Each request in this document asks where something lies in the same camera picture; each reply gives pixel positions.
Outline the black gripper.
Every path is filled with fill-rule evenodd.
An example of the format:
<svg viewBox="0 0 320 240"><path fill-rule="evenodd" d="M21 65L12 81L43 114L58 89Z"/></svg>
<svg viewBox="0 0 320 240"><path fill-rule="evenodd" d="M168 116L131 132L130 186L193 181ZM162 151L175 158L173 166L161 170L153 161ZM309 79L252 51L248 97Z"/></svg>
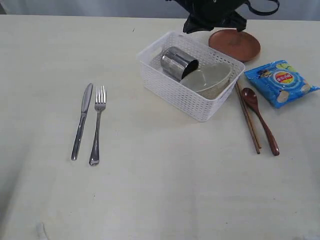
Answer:
<svg viewBox="0 0 320 240"><path fill-rule="evenodd" d="M212 31L214 28L231 28L242 32L247 20L236 12L244 0L175 0L189 16L184 23L183 32L191 34Z"/></svg>

